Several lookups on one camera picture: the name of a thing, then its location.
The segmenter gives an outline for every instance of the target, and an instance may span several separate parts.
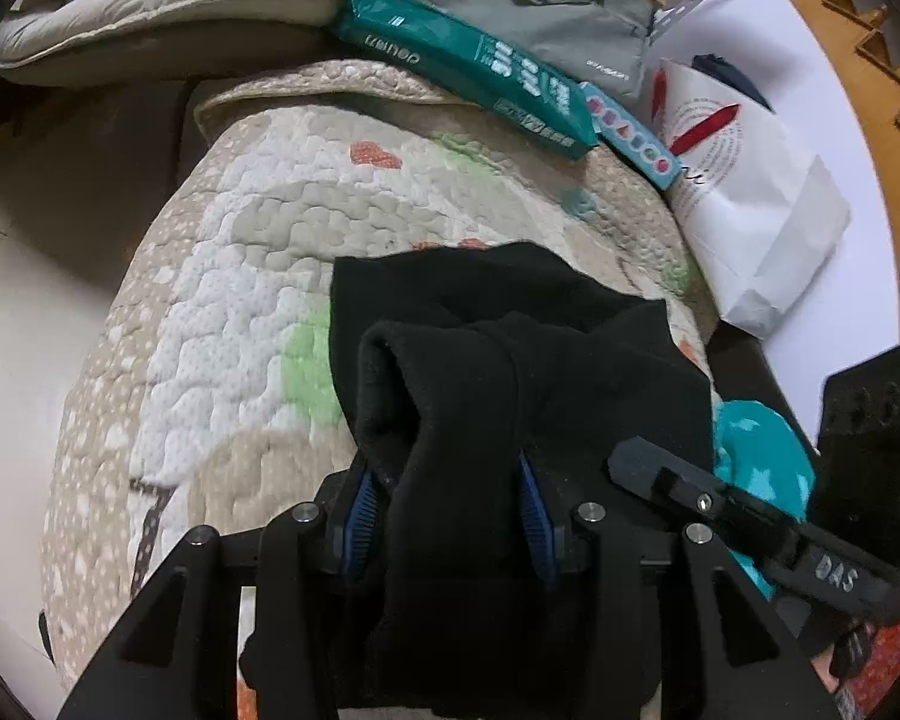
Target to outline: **colorful box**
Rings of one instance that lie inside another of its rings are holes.
[[[594,131],[620,156],[642,172],[653,186],[666,191],[679,175],[682,163],[623,105],[592,83],[580,85]]]

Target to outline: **white shopping bag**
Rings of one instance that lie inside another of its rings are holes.
[[[850,224],[821,159],[763,106],[664,61],[653,126],[684,169],[667,191],[721,319],[767,338]]]

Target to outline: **green package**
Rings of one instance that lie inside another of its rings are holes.
[[[574,81],[426,1],[348,0],[334,31],[500,114],[552,151],[578,159],[597,145]]]

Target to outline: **gray bag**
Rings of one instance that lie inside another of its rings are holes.
[[[624,105],[639,97],[651,0],[428,1]]]

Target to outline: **quilted blanket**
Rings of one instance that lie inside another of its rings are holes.
[[[192,525],[259,527],[350,463],[327,356],[338,256],[539,242],[666,300],[706,370],[676,225],[607,148],[563,161],[362,60],[245,81],[197,117],[213,145],[146,233],[63,415],[42,577],[68,686]]]

